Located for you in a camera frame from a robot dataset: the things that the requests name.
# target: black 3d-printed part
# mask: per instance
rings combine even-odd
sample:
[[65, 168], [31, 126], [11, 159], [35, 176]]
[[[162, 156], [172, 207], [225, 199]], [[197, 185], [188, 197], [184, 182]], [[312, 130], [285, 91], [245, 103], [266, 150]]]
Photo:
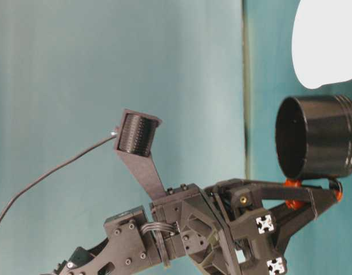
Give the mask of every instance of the black 3d-printed part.
[[158, 121], [127, 114], [122, 128], [119, 150], [139, 156], [149, 156]]

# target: hex screw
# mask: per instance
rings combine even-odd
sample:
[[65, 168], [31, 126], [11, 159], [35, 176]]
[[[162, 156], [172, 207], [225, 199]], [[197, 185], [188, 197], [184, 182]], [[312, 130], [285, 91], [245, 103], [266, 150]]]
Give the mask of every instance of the hex screw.
[[186, 191], [188, 189], [187, 185], [184, 183], [181, 184], [181, 188], [183, 191]]
[[247, 202], [248, 202], [248, 199], [247, 199], [246, 196], [240, 197], [240, 203], [241, 203], [241, 204], [245, 205]]
[[131, 220], [130, 221], [130, 224], [129, 224], [129, 228], [131, 229], [131, 230], [133, 230], [134, 228], [135, 228], [135, 221], [134, 220]]
[[71, 268], [74, 267], [74, 264], [73, 264], [72, 262], [68, 262], [68, 263], [66, 264], [66, 266], [67, 266], [69, 269], [71, 269]]
[[132, 260], [130, 258], [127, 258], [125, 261], [125, 265], [130, 265], [132, 263]]

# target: teal backdrop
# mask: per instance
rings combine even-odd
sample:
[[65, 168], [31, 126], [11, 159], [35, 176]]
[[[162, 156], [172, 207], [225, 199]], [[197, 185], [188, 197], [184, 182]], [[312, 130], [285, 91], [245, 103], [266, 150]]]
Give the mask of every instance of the teal backdrop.
[[[283, 181], [274, 140], [279, 104], [289, 95], [352, 97], [352, 81], [308, 90], [297, 80], [291, 36], [299, 1], [245, 0], [243, 4], [249, 176]], [[286, 254], [290, 275], [352, 275], [352, 176], [342, 182], [343, 201], [292, 238]]]
[[[0, 0], [0, 211], [42, 172], [109, 135], [124, 108], [160, 117], [167, 187], [244, 177], [240, 1]], [[147, 194], [112, 150], [91, 152], [16, 202], [0, 274], [50, 272], [101, 242]], [[199, 274], [188, 259], [142, 274]]]

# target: black cylindrical can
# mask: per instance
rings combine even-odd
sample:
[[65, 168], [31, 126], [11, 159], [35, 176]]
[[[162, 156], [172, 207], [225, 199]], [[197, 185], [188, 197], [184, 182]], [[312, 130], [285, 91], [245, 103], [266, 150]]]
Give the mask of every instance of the black cylindrical can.
[[280, 166], [291, 179], [352, 173], [352, 101], [346, 96], [288, 97], [276, 120]]

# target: black cable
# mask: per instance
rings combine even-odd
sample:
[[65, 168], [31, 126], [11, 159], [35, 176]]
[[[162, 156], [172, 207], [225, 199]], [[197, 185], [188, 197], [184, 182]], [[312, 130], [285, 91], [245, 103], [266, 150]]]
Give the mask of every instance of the black cable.
[[29, 185], [27, 185], [24, 189], [22, 189], [20, 192], [18, 192], [14, 197], [12, 197], [12, 199], [8, 202], [8, 204], [4, 207], [4, 209], [2, 210], [2, 212], [0, 213], [0, 223], [2, 222], [4, 216], [6, 215], [6, 213], [8, 212], [8, 210], [11, 208], [11, 206], [13, 205], [13, 203], [21, 196], [23, 195], [25, 192], [27, 192], [28, 190], [30, 190], [32, 187], [34, 187], [37, 183], [41, 182], [42, 180], [44, 180], [45, 178], [47, 178], [49, 175], [51, 175], [52, 173], [56, 172], [57, 170], [67, 166], [68, 164], [71, 164], [72, 162], [76, 161], [77, 159], [79, 159], [80, 157], [84, 156], [85, 154], [87, 154], [88, 152], [90, 152], [91, 150], [105, 144], [106, 142], [115, 139], [117, 137], [117, 134], [112, 132], [111, 136], [96, 143], [95, 145], [89, 147], [88, 149], [80, 152], [78, 155], [72, 157], [71, 159], [67, 160], [66, 162], [56, 166], [55, 168], [51, 169], [50, 171], [48, 171], [47, 173], [41, 175], [38, 179], [36, 179], [34, 182], [30, 183]]

